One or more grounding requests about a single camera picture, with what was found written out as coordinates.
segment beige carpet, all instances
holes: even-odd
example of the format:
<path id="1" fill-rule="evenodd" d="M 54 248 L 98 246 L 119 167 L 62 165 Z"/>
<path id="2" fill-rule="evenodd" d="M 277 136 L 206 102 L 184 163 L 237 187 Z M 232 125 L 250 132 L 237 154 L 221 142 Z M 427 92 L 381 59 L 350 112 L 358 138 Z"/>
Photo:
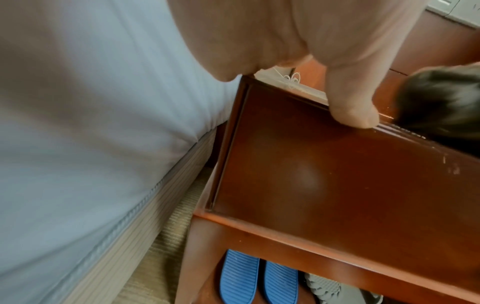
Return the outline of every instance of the beige carpet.
<path id="1" fill-rule="evenodd" d="M 190 218 L 211 173 L 202 169 L 113 304 L 175 301 Z"/>

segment white power outlet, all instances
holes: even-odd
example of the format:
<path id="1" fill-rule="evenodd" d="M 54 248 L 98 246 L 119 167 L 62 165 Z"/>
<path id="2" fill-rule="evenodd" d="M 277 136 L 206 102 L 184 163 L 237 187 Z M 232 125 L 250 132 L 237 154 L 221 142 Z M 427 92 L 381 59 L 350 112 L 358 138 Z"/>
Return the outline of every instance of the white power outlet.
<path id="1" fill-rule="evenodd" d="M 474 28 L 480 28 L 480 0 L 460 0 L 446 17 Z"/>
<path id="2" fill-rule="evenodd" d="M 460 0 L 430 0 L 427 10 L 446 16 L 454 9 Z"/>

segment bedding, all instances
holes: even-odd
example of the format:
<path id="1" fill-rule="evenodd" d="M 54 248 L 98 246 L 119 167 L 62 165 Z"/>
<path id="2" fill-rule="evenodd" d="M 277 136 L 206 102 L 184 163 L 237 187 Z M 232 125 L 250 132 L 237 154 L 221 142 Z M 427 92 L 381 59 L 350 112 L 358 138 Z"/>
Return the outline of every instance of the bedding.
<path id="1" fill-rule="evenodd" d="M 0 66 L 0 303 L 57 304 L 238 79 L 213 79 L 159 0 L 3 1 Z"/>

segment skin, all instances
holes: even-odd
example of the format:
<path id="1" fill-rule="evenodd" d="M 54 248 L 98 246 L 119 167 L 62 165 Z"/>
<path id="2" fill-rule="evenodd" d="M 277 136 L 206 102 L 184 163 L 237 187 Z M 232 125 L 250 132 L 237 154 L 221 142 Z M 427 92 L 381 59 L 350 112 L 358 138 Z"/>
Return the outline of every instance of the skin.
<path id="1" fill-rule="evenodd" d="M 187 46 L 215 78 L 230 81 L 313 56 L 345 125 L 379 123 L 372 103 L 428 0 L 168 0 Z"/>

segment ribbed blue sole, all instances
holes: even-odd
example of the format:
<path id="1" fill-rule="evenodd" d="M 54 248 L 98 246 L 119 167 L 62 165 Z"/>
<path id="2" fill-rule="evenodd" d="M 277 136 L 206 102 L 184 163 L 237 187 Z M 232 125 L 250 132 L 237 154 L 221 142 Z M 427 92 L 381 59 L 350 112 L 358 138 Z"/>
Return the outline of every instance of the ribbed blue sole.
<path id="1" fill-rule="evenodd" d="M 296 304 L 299 298 L 299 273 L 296 269 L 267 261 L 263 288 L 269 304 Z"/>
<path id="2" fill-rule="evenodd" d="M 251 304 L 257 290 L 259 262 L 259 258 L 227 251 L 220 277 L 220 297 L 225 304 Z"/>

